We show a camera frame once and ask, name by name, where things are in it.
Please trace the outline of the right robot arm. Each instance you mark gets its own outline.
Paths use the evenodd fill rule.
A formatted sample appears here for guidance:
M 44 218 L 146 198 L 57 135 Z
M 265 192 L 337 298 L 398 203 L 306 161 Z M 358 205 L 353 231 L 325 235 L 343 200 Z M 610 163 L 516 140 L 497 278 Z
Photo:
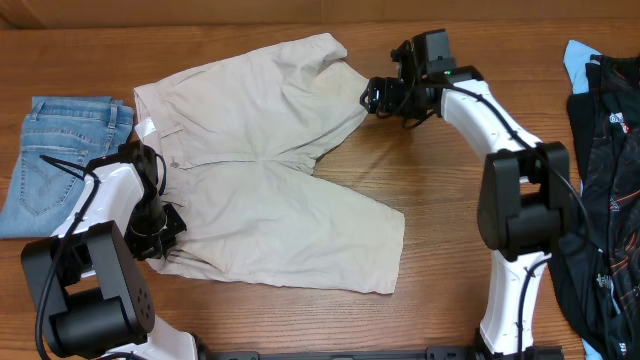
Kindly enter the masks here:
M 561 359 L 539 346 L 532 321 L 542 275 L 571 228 L 569 155 L 522 128 L 473 66 L 457 65 L 445 30 L 423 32 L 390 53 L 395 77 L 373 77 L 360 97 L 380 119 L 399 116 L 407 129 L 432 116 L 452 125 L 483 160 L 477 208 L 491 251 L 485 315 L 471 346 L 433 346 L 427 359 Z

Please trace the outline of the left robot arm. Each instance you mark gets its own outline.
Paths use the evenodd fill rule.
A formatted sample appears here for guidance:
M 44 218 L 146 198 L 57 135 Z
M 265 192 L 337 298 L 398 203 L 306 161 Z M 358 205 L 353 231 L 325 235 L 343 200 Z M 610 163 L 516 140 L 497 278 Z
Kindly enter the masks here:
M 186 229 L 175 208 L 161 200 L 166 186 L 162 156 L 135 141 L 87 166 L 44 160 L 85 186 L 65 222 L 21 253 L 37 309 L 39 356 L 210 358 L 196 336 L 156 315 L 137 266 L 166 256 Z

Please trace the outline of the beige cotton shorts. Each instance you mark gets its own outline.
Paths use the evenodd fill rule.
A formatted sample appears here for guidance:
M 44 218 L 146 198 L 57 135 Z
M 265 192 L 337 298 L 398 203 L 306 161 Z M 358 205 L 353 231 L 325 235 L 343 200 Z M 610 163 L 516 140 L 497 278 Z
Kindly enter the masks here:
M 366 79 L 328 33 L 190 68 L 134 91 L 186 224 L 161 274 L 390 294 L 404 215 L 317 178 L 363 122 Z

